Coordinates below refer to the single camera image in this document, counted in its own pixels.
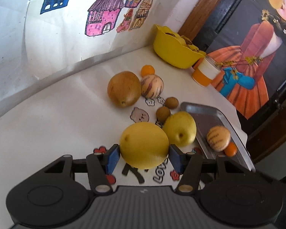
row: yellow bowl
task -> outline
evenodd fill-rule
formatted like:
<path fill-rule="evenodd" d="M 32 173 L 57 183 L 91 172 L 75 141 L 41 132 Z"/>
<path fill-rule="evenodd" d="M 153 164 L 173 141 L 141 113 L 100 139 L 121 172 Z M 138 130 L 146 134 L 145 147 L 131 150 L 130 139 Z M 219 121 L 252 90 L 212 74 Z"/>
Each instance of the yellow bowl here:
<path fill-rule="evenodd" d="M 172 35 L 179 36 L 170 28 L 156 25 L 157 35 L 154 41 L 154 50 L 157 55 L 165 62 L 181 68 L 187 69 L 197 62 L 198 59 L 205 57 L 206 53 L 199 51 L 198 47 L 191 45 L 189 47 L 181 45 L 181 43 Z"/>

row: paper cup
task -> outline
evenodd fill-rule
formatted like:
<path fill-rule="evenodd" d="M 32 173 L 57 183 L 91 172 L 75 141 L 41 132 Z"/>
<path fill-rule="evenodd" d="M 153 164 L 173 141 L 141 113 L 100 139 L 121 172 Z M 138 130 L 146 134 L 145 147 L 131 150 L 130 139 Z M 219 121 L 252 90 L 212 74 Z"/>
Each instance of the paper cup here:
<path fill-rule="evenodd" d="M 216 67 L 215 63 L 210 56 L 206 56 L 192 74 L 195 82 L 204 87 L 208 86 L 220 73 L 220 68 Z"/>

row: metal tray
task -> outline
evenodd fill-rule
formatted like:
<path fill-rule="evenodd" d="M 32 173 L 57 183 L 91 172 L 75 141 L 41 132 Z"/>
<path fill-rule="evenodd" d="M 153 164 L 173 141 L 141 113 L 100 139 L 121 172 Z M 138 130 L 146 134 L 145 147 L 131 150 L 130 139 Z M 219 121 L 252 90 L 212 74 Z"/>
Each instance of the metal tray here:
<path fill-rule="evenodd" d="M 231 141 L 238 148 L 237 154 L 232 159 L 249 170 L 255 170 L 249 153 L 231 123 L 225 115 L 215 107 L 205 106 L 201 104 L 183 102 L 180 106 L 182 111 L 186 111 L 194 118 L 197 126 L 196 138 L 207 158 L 215 159 L 217 155 L 224 154 L 223 152 L 215 152 L 206 141 L 206 135 L 209 130 L 217 125 L 224 126 L 231 133 Z"/>

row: girl painting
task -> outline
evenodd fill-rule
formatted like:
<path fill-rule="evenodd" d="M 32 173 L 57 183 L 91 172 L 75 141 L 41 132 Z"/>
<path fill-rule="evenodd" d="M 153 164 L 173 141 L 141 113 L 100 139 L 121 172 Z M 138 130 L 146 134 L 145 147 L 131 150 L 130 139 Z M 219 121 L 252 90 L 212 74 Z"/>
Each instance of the girl painting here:
<path fill-rule="evenodd" d="M 241 45 L 224 47 L 208 54 L 217 62 L 237 61 L 235 65 L 223 68 L 212 85 L 246 119 L 269 100 L 263 75 L 276 51 L 281 45 L 286 46 L 286 0 L 269 0 L 269 3 L 278 15 L 262 10 L 260 23 L 251 27 Z M 261 57 L 263 61 L 249 65 L 246 57 Z"/>

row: white tablecloth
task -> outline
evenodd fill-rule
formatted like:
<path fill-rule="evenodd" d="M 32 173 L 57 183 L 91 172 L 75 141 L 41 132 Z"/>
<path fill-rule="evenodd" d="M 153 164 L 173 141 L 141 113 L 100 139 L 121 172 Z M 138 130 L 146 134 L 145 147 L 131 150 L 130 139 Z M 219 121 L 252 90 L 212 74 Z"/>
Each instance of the white tablecloth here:
<path fill-rule="evenodd" d="M 71 154 L 74 159 L 85 158 L 95 148 L 106 146 L 108 149 L 118 143 L 123 130 L 134 123 L 130 118 L 134 107 L 147 112 L 149 121 L 155 123 L 155 112 L 162 106 L 162 99 L 145 101 L 141 97 L 134 106 L 119 109 L 107 96 L 107 84 L 113 75 L 129 70 L 140 78 L 145 64 L 153 65 L 163 79 L 162 98 L 174 96 L 180 103 L 187 101 L 218 108 L 246 144 L 247 135 L 241 130 L 235 108 L 212 86 L 199 86 L 193 81 L 190 69 L 166 64 L 151 47 L 133 51 L 49 86 L 0 118 L 0 229 L 12 224 L 5 198 L 16 184 L 64 154 Z M 139 170 L 144 179 L 141 184 L 131 171 L 127 176 L 121 174 L 124 166 L 121 158 L 113 173 L 114 188 L 118 184 L 175 188 L 178 183 L 170 162 L 148 172 Z M 88 187 L 83 174 L 76 175 L 76 180 Z"/>

